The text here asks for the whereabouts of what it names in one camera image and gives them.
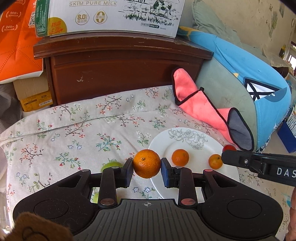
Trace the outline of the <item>person right hand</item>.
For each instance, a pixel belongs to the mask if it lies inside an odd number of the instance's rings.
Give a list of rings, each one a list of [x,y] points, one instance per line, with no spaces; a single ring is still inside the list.
[[[293,241],[296,239],[296,187],[294,188],[290,202],[290,223],[285,240]]]

